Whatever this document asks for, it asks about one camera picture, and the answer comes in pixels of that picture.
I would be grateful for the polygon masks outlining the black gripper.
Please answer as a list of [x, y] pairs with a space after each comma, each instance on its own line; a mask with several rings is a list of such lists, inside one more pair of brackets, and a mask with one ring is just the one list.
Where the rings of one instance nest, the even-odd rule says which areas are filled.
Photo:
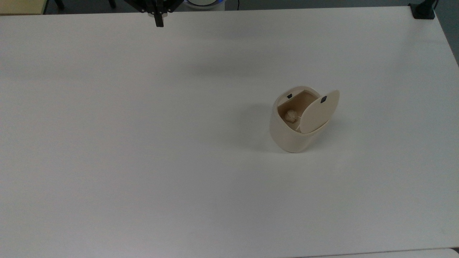
[[157, 27], [164, 27], [164, 14], [173, 13], [183, 0], [125, 0], [131, 7], [140, 13], [155, 15]]

